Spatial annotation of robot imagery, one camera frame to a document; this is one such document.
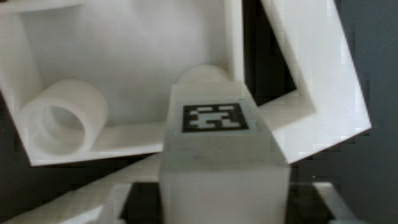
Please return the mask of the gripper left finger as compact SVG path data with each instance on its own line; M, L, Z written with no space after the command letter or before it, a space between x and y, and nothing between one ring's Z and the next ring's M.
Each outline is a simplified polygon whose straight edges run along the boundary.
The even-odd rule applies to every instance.
M97 217L97 224L126 224L126 220L121 218L121 214L128 202L131 188L133 188L131 183L113 185L103 203L103 209Z

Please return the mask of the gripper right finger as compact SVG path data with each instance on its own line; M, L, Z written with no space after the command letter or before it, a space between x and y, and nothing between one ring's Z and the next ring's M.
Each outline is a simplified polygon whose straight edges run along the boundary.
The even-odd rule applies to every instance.
M368 224L355 216L330 182L312 183L316 192L334 215L328 224Z

